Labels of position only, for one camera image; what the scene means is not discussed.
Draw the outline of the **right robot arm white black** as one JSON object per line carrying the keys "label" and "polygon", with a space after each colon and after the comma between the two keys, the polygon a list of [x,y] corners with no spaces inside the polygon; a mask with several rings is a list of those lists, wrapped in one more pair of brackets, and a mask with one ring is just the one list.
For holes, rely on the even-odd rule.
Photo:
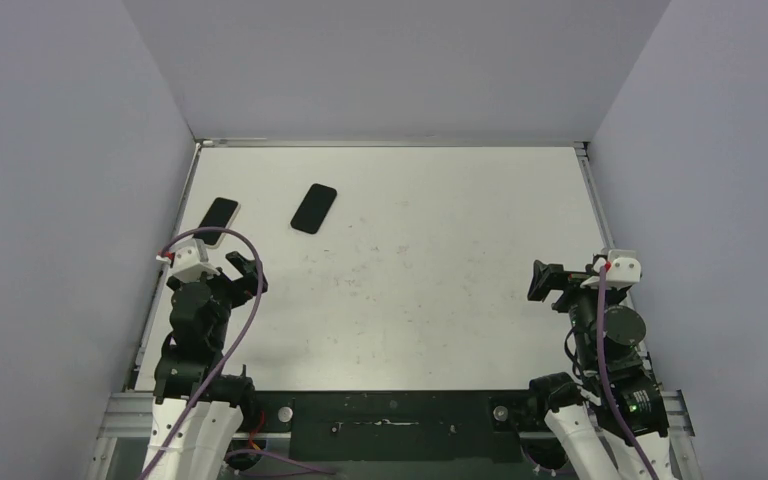
{"label": "right robot arm white black", "polygon": [[532,380],[525,414],[554,435],[580,479],[675,476],[663,394],[639,351],[647,326],[625,303],[642,277],[632,251],[597,254],[581,271],[533,263],[527,298],[559,294],[551,308],[570,320],[572,371]]}

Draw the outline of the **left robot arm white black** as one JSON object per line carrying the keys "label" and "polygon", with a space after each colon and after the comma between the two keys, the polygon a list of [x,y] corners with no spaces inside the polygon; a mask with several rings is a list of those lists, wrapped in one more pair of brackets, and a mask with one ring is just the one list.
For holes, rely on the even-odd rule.
{"label": "left robot arm white black", "polygon": [[253,380],[223,371],[231,313],[259,286],[255,261],[236,251],[226,258],[238,278],[193,247],[171,256],[171,331],[154,371],[143,479],[215,479],[234,435],[265,422]]}

